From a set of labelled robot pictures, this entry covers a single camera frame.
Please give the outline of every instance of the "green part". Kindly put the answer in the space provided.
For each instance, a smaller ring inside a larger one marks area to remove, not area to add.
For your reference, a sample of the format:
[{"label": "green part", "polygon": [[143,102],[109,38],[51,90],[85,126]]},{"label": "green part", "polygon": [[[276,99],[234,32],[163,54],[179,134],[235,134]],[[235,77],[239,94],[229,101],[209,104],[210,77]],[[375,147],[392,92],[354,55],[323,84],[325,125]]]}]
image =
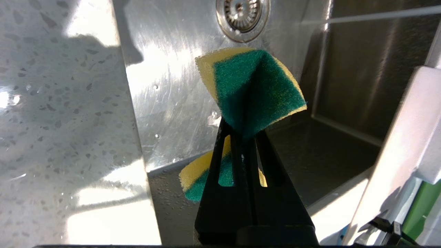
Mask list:
[{"label": "green part", "polygon": [[213,67],[222,117],[245,140],[306,104],[264,50],[240,53]]},{"label": "green part", "polygon": [[413,240],[422,233],[426,218],[439,195],[441,194],[441,181],[432,185],[423,182],[419,187],[414,202],[404,220],[403,233],[407,234]]},{"label": "green part", "polygon": [[[231,161],[231,153],[222,158],[220,162],[219,185],[224,187],[233,186],[233,164]],[[192,202],[200,202],[202,193],[204,192],[205,182],[207,181],[208,170],[206,170],[200,178],[185,192],[185,198]]]}]

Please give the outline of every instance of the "drain strainer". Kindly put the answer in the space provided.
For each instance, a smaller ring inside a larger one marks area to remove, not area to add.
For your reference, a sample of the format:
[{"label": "drain strainer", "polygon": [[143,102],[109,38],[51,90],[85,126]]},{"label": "drain strainer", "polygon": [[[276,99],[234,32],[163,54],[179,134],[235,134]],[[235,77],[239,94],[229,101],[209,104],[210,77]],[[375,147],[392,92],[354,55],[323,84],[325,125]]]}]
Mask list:
[{"label": "drain strainer", "polygon": [[232,40],[247,42],[256,38],[269,12],[269,0],[217,0],[217,20]]}]

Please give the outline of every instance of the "speckled countertop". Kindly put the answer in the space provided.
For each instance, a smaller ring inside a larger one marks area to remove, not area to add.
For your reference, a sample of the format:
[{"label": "speckled countertop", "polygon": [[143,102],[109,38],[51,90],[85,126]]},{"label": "speckled countertop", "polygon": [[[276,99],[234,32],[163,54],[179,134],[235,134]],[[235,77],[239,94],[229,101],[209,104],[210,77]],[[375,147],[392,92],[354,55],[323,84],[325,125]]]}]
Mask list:
[{"label": "speckled countertop", "polygon": [[109,1],[0,1],[0,247],[160,244]]}]

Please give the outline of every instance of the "sink basin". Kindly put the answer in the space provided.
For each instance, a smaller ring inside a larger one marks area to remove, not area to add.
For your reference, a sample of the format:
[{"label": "sink basin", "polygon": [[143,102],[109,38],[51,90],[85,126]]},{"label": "sink basin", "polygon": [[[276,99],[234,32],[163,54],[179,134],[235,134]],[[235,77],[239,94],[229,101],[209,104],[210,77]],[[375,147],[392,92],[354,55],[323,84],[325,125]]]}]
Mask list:
[{"label": "sink basin", "polygon": [[[223,26],[219,2],[114,1],[163,244],[193,243],[198,204],[184,198],[178,173],[213,148],[221,116],[200,80],[195,57],[255,47],[293,73],[308,110],[266,131],[303,203],[311,206],[375,164],[439,23],[438,15],[357,19],[435,2],[278,0],[269,1],[267,19],[261,15],[265,23],[257,37],[240,42],[232,37],[240,31],[229,33],[231,27]],[[335,21],[327,23],[331,17]]]}]

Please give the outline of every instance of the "folded sponge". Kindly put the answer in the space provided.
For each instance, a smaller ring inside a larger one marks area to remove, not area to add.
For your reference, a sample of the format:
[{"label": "folded sponge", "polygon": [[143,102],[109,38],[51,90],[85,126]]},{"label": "folded sponge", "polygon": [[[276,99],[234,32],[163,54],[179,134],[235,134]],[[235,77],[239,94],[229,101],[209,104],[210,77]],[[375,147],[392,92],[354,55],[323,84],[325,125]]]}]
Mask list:
[{"label": "folded sponge", "polygon": [[[196,58],[196,64],[203,83],[219,105],[222,117],[242,134],[244,140],[270,124],[306,109],[293,75],[264,50],[223,49]],[[229,151],[230,148],[225,150],[224,147],[220,181],[231,175]],[[201,156],[179,174],[188,198],[187,192],[191,192],[192,200],[200,200],[211,157],[212,152]]]}]

